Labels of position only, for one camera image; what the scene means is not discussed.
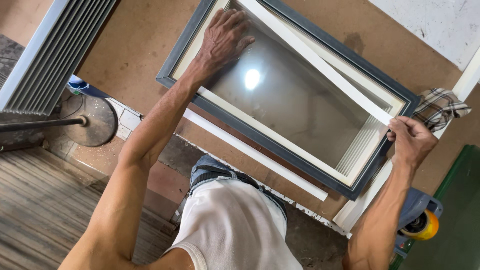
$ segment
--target round metal base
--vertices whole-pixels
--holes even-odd
[[[118,128],[118,118],[113,106],[104,98],[86,95],[70,97],[63,103],[60,117],[66,119],[85,117],[87,123],[64,126],[67,136],[82,146],[96,147],[111,141]]]

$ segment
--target jeans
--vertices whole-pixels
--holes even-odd
[[[215,178],[208,178],[208,179],[202,180],[201,182],[195,183],[195,180],[199,176],[201,176],[202,174],[213,172],[213,171],[209,171],[209,170],[198,169],[198,166],[214,167],[214,168],[223,170],[226,173],[231,174],[231,176],[228,176],[228,177],[218,176],[218,177],[215,177]],[[269,192],[267,190],[264,190],[261,186],[259,186],[254,181],[245,180],[245,177],[244,177],[243,173],[237,175],[237,173],[235,173],[234,171],[229,169],[227,166],[225,166],[224,164],[216,161],[215,159],[213,159],[212,157],[210,157],[208,155],[205,155],[205,156],[201,157],[200,160],[198,160],[197,164],[195,164],[195,166],[192,168],[192,176],[190,178],[190,193],[189,193],[189,196],[191,196],[193,194],[194,190],[196,188],[198,188],[199,186],[201,186],[205,183],[209,183],[209,182],[214,181],[214,180],[217,180],[217,181],[237,180],[237,181],[244,182],[246,184],[251,184],[253,187],[257,188],[258,191],[260,191],[263,195],[265,195],[267,198],[269,198],[271,201],[273,201],[275,203],[275,205],[277,205],[277,207],[280,208],[280,210],[282,211],[283,216],[285,217],[285,220],[287,220],[287,211],[285,209],[285,203],[283,202],[282,199],[280,199],[278,196],[272,194],[271,192]]]

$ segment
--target metal pole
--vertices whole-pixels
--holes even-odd
[[[85,125],[86,124],[86,119],[85,118],[73,118],[73,119],[28,122],[28,123],[0,124],[0,133],[26,130],[26,129],[52,127],[52,126],[77,125],[77,124]]]

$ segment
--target green surface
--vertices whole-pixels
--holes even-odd
[[[435,198],[444,206],[438,234],[416,241],[390,269],[478,270],[480,267],[480,148],[465,146]]]

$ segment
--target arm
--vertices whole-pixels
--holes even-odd
[[[254,42],[241,38],[245,12],[219,10],[205,31],[197,57],[125,143],[119,163],[85,234],[60,269],[130,268],[150,168],[170,140],[203,81]]]
[[[388,269],[398,220],[415,171],[438,143],[420,122],[399,116],[388,126],[388,140],[395,144],[393,169],[375,202],[360,219],[348,242],[344,269]]]

